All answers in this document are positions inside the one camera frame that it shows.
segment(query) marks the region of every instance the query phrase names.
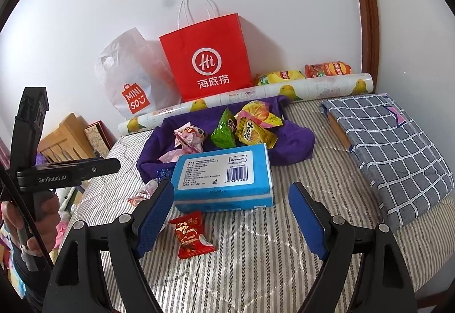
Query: finger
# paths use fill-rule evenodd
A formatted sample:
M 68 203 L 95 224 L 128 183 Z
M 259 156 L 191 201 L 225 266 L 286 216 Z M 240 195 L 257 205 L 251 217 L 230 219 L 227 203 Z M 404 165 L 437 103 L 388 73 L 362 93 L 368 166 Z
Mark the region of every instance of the finger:
M 54 249 L 55 241 L 53 241 L 51 243 L 48 243 L 48 244 L 44 244 L 44 246 L 46 247 L 47 253 L 50 253 Z M 42 252 L 42 250 L 39 247 L 37 249 L 31 249 L 29 247 L 29 249 L 31 251 L 33 251 L 37 256 L 43 256 L 43 252 Z
M 56 234 L 51 233 L 42 236 L 43 243 L 46 246 L 48 252 L 50 252 L 54 248 L 56 237 L 57 237 Z M 40 245 L 38 244 L 38 241 L 36 240 L 35 237 L 32 237 L 27 241 L 27 247 L 34 252 L 41 251 Z
M 22 216 L 12 202 L 2 202 L 1 212 L 6 221 L 9 221 L 18 230 L 24 227 Z
M 36 222 L 36 228 L 40 235 L 46 235 L 53 232 L 60 223 L 60 214 L 51 214 L 44 217 L 41 221 Z
M 54 214 L 57 213 L 60 209 L 60 203 L 58 200 L 57 195 L 54 194 L 53 197 L 50 199 L 46 200 L 42 205 L 41 209 L 43 212 L 47 214 Z

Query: wallpaper roll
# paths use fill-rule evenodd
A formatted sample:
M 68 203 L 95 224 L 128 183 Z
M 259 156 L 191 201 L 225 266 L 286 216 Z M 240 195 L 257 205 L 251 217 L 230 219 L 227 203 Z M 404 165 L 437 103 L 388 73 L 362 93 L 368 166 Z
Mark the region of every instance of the wallpaper roll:
M 118 130 L 121 135 L 152 130 L 159 126 L 165 118 L 173 115 L 277 95 L 285 95 L 296 102 L 365 94 L 372 91 L 373 79 L 368 73 L 290 80 L 226 92 L 170 106 L 122 122 L 118 125 Z

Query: striped bed sheet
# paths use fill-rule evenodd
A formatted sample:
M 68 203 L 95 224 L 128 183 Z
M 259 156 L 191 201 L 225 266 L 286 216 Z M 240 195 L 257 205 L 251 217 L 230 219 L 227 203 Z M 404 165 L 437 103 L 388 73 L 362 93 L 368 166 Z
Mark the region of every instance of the striped bed sheet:
M 313 158 L 273 167 L 273 208 L 205 215 L 206 237 L 217 251 L 179 260 L 172 227 L 159 235 L 140 261 L 164 312 L 296 312 L 322 265 L 299 230 L 287 200 L 289 185 L 301 181 L 313 199 L 352 225 L 374 228 L 381 216 L 372 189 L 350 153 L 319 111 L 320 100 L 286 108 L 287 118 L 316 136 Z M 136 160 L 150 132 L 122 137 L 109 156 L 121 161 L 114 175 L 92 180 L 74 213 L 90 226 L 113 221 L 134 208 L 127 198 L 142 186 Z M 172 208 L 169 218 L 179 215 Z M 419 289 L 455 251 L 455 204 L 450 196 L 395 233 L 414 289 Z M 115 309 L 125 312 L 109 253 L 102 253 L 106 282 Z M 336 312 L 345 312 L 360 258 L 354 255 Z

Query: red paper bag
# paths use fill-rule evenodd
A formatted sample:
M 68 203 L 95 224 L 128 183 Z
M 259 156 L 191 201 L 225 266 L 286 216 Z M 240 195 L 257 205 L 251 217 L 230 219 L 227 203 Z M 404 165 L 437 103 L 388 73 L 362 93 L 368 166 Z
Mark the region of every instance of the red paper bag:
M 238 14 L 192 24 L 160 41 L 184 101 L 253 85 Z

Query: purple cloth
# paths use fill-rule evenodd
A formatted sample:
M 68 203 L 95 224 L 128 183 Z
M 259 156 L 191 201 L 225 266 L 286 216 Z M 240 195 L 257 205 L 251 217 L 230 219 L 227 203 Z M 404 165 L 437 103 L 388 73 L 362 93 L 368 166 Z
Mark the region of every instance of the purple cloth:
M 260 100 L 270 104 L 270 111 L 278 117 L 283 116 L 282 109 L 290 103 L 286 96 L 281 95 Z M 211 134 L 218 126 L 226 108 L 229 108 L 231 113 L 235 115 L 245 104 L 247 101 L 176 115 L 163 120 L 161 127 L 155 128 L 146 141 L 137 160 L 136 166 L 144 183 L 157 178 L 157 171 L 160 169 L 174 169 L 176 163 L 158 161 L 161 155 L 175 149 L 174 130 L 191 122 L 192 125 L 202 128 L 207 134 Z M 285 120 L 283 126 L 272 128 L 270 131 L 278 136 L 275 147 L 268 151 L 270 165 L 289 165 L 311 157 L 315 146 L 315 135 L 309 128 L 299 127 L 295 123 Z M 202 148 L 204 152 L 220 149 L 214 145 L 210 137 L 206 138 Z
M 46 163 L 48 163 L 46 157 L 45 157 L 43 154 L 41 154 L 40 152 L 38 152 L 38 153 L 36 154 L 35 165 L 38 165 L 38 164 L 46 164 Z

